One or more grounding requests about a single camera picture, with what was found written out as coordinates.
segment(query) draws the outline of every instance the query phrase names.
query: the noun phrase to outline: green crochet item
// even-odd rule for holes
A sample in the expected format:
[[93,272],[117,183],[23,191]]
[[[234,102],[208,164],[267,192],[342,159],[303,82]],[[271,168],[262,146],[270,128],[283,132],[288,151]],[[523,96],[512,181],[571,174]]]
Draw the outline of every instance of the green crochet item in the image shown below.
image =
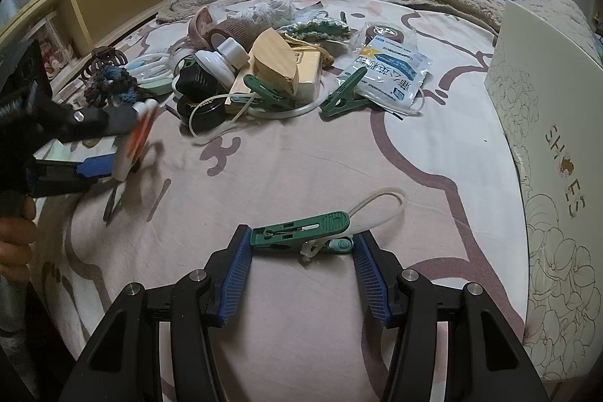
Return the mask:
[[345,41],[350,38],[350,28],[333,18],[314,18],[303,23],[293,23],[279,28],[278,33],[304,41],[334,40]]

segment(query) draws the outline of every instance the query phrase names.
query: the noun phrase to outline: finger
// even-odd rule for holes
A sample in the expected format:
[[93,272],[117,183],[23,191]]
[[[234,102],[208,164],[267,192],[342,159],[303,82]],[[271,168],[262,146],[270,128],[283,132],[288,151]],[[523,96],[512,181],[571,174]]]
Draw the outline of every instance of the finger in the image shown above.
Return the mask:
[[29,246],[16,246],[8,242],[0,242],[0,264],[6,266],[22,266],[31,261]]
[[29,269],[27,266],[3,266],[0,264],[0,275],[7,280],[27,283],[29,281]]
[[12,244],[31,244],[38,238],[34,222],[17,218],[0,219],[0,240]]
[[35,219],[35,200],[29,196],[25,198],[25,205],[23,206],[23,218],[25,220]]

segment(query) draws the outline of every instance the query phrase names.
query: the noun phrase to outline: roll of tape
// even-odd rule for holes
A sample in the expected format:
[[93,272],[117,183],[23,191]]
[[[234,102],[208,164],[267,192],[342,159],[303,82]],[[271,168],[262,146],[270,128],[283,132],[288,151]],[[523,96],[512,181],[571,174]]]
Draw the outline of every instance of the roll of tape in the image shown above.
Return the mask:
[[203,37],[214,50],[228,38],[234,38],[246,52],[249,52],[251,45],[253,45],[253,39],[247,31],[245,23],[237,20],[224,20],[207,30]]
[[394,40],[398,43],[404,43],[404,33],[402,33],[400,30],[392,28],[391,26],[379,26],[375,24],[374,26],[369,26],[367,28],[364,44],[368,45],[376,36],[389,38],[390,40]]

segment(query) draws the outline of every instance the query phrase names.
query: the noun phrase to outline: white bottle cap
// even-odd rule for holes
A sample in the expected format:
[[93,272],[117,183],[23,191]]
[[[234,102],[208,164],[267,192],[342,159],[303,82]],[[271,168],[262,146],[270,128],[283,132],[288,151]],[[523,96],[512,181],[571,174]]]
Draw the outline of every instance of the white bottle cap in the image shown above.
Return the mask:
[[249,55],[234,38],[227,38],[216,48],[216,52],[222,55],[237,70],[249,61]]

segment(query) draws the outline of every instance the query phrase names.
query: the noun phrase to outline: green clothespin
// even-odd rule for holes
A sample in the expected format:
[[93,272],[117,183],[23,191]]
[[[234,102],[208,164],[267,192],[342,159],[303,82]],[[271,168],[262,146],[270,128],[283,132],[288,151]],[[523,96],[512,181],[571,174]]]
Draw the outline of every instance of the green clothespin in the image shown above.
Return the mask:
[[[299,251],[304,242],[340,234],[350,226],[350,218],[345,211],[332,211],[324,215],[258,227],[251,231],[251,247],[259,251]],[[346,253],[352,250],[352,242],[341,243],[342,239],[330,240],[325,248],[328,252]]]
[[[247,74],[243,78],[245,85],[253,92],[260,95],[260,100],[256,106],[260,106],[267,111],[287,111],[295,108],[295,101],[285,91],[280,91],[274,87],[261,81],[256,76]],[[238,97],[234,97],[233,101],[238,103]]]
[[371,102],[363,96],[354,93],[354,88],[367,73],[366,67],[356,70],[339,88],[320,105],[322,116],[332,117],[344,111],[370,105]]

